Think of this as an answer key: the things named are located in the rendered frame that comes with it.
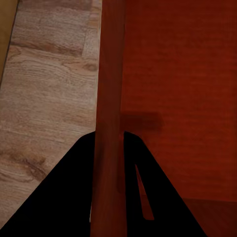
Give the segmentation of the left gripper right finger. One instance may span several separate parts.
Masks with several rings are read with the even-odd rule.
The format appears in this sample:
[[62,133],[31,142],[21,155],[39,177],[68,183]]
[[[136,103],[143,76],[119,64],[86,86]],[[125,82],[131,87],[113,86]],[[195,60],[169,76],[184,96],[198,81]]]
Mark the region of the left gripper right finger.
[[[143,217],[135,164],[155,220]],[[124,132],[127,237],[207,237],[142,139]]]

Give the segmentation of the storage box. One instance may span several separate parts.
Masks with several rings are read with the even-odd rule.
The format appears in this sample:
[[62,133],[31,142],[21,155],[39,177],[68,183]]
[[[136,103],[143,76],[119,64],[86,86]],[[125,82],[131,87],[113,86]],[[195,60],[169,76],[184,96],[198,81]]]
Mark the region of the storage box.
[[125,131],[207,237],[237,237],[237,0],[102,0],[90,237],[127,237]]

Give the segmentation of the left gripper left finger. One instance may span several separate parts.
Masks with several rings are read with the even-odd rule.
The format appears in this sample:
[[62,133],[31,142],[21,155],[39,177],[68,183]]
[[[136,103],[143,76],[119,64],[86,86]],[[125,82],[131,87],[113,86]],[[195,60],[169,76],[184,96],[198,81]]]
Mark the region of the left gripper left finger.
[[82,136],[0,230],[0,237],[87,237],[95,132]]

